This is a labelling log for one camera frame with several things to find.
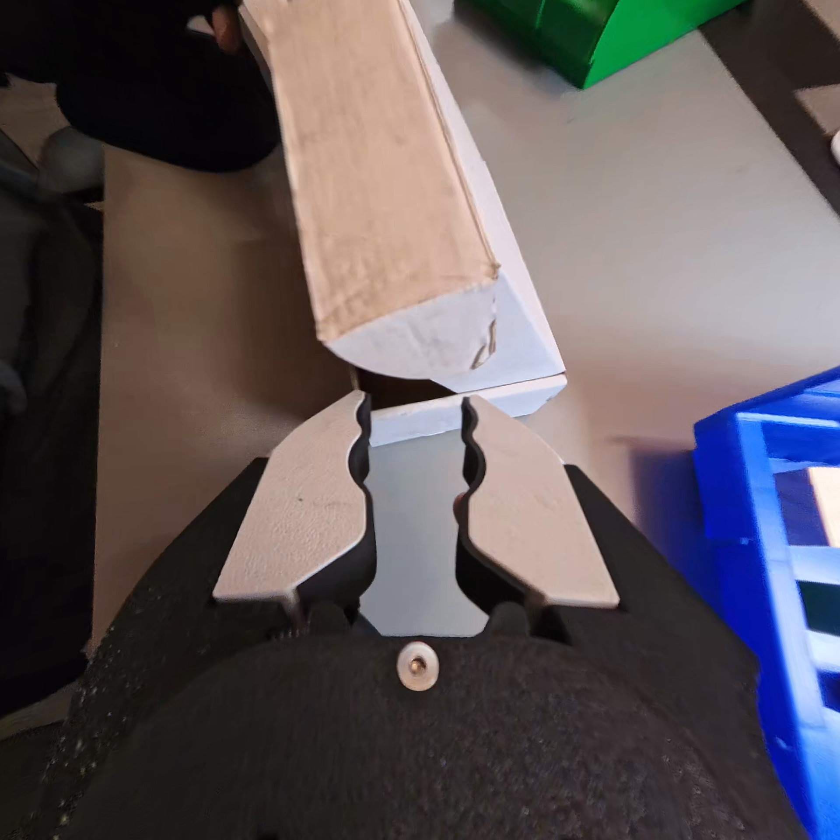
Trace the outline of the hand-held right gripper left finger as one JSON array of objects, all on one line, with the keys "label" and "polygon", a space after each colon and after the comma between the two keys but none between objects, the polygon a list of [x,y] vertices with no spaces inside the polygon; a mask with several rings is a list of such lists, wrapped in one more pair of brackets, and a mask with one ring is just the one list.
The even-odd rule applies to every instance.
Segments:
[{"label": "hand-held right gripper left finger", "polygon": [[376,573],[371,397],[353,391],[270,453],[213,588],[218,603],[273,602],[295,624],[318,603],[360,606]]}]

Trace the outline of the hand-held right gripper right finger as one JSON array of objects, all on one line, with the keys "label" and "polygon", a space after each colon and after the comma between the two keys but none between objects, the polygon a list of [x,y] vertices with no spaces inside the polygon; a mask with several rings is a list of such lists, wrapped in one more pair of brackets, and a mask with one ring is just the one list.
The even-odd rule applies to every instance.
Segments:
[{"label": "hand-held right gripper right finger", "polygon": [[562,458],[477,395],[461,405],[467,489],[455,504],[456,581],[490,615],[511,602],[539,627],[556,607],[613,611],[620,595]]}]

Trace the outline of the large blue plastic bin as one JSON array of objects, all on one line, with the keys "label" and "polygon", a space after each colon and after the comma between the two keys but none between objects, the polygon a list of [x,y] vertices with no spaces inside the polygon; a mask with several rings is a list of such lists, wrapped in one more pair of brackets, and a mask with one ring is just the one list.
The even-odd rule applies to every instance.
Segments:
[{"label": "large blue plastic bin", "polygon": [[807,469],[838,467],[839,370],[695,425],[707,556],[689,581],[760,662],[774,768],[812,838],[839,835],[838,549]]}]

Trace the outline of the green plastic bin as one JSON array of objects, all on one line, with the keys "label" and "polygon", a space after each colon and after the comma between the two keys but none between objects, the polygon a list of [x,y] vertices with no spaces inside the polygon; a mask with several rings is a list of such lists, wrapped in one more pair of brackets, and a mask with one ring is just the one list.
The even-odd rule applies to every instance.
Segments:
[{"label": "green plastic bin", "polygon": [[578,89],[630,67],[740,1],[470,1],[501,37]]}]

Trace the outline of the grey desk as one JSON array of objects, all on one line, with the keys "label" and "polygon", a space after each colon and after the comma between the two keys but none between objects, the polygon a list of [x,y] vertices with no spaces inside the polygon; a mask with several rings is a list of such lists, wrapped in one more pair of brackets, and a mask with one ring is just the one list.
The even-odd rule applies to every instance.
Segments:
[{"label": "grey desk", "polygon": [[[838,365],[838,216],[702,35],[575,91],[468,9],[413,5],[566,363],[527,425],[683,563],[695,422]],[[310,335],[279,154],[224,175],[104,160],[90,649],[175,537],[350,389]]]}]

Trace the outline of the person's left hand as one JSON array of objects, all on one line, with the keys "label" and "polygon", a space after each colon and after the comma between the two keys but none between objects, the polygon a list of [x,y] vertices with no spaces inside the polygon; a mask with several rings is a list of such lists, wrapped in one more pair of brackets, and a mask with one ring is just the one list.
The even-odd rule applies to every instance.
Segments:
[{"label": "person's left hand", "polygon": [[228,55],[237,54],[243,44],[239,5],[237,1],[220,3],[208,19],[217,47]]}]

